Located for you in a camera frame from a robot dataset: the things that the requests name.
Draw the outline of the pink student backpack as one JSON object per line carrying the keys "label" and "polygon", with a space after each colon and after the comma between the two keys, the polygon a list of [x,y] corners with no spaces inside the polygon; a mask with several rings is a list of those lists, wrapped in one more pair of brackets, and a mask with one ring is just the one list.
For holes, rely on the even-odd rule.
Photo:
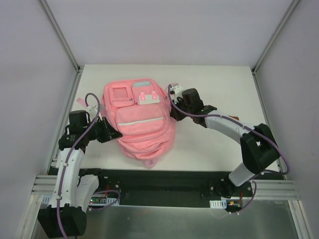
{"label": "pink student backpack", "polygon": [[122,137],[123,154],[153,168],[175,141],[176,120],[166,90],[153,79],[113,81],[104,89],[101,116]]}

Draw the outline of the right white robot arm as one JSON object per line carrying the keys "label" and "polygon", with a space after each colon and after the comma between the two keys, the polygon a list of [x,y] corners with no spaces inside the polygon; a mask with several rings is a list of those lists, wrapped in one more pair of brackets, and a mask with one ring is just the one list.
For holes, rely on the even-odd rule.
{"label": "right white robot arm", "polygon": [[225,115],[216,107],[204,105],[195,88],[184,89],[180,85],[169,85],[167,92],[174,119],[181,121],[190,117],[195,124],[215,130],[240,145],[242,163],[224,180],[227,195],[238,195],[242,191],[242,184],[280,158],[280,150],[267,125],[243,123]]}

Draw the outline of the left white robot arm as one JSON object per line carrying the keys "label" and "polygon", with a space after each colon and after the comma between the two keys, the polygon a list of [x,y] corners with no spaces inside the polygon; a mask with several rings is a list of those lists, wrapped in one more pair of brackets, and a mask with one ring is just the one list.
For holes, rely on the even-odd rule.
{"label": "left white robot arm", "polygon": [[106,180],[99,168],[80,173],[86,147],[91,141],[105,143],[122,137],[105,117],[91,117],[85,110],[69,113],[69,124],[58,141],[59,169],[51,199],[37,219],[50,239],[82,236],[92,196],[102,193]]}

